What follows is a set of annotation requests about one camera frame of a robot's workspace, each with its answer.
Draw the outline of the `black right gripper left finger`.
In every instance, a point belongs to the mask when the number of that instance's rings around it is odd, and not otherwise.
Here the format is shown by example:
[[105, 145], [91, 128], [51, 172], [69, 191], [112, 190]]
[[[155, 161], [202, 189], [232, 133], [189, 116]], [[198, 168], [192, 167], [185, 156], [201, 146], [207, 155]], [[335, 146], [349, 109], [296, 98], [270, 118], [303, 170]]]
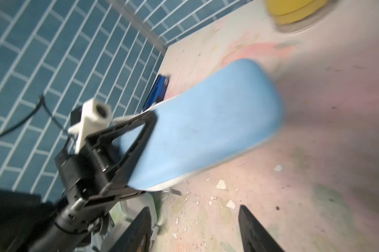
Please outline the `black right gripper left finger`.
[[149, 252], [151, 240], [151, 215], [149, 207], [143, 208], [125, 229], [116, 227], [110, 234], [109, 252]]

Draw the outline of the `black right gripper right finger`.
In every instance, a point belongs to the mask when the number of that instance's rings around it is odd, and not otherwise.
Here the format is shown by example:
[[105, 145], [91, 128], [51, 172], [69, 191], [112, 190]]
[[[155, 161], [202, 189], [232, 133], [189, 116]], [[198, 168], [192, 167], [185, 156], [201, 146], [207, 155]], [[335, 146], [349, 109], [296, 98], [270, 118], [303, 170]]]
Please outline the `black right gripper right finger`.
[[240, 206], [238, 221], [244, 252], [284, 252], [245, 205]]

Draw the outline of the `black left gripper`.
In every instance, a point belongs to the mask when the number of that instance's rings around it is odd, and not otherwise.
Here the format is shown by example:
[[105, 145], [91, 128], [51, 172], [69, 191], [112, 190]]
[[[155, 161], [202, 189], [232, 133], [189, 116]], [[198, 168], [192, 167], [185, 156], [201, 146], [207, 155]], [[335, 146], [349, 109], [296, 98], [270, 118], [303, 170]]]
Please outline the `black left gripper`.
[[[72, 153], [77, 146], [74, 139], [66, 140], [55, 162], [68, 214], [106, 214], [121, 199], [143, 193], [128, 183], [156, 122], [156, 113], [150, 111], [91, 134], [78, 154]], [[136, 129], [140, 132], [128, 150], [120, 153], [114, 140]]]

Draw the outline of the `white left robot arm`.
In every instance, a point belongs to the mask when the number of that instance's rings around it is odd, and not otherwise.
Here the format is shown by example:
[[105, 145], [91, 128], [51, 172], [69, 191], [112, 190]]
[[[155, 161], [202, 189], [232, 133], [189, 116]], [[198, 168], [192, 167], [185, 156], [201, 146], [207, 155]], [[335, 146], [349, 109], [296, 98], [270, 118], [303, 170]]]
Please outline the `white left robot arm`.
[[86, 137], [77, 154], [64, 147], [55, 162], [64, 194], [55, 203], [39, 195], [0, 190], [0, 252], [71, 252], [120, 201], [143, 190], [129, 180], [157, 122], [152, 111]]

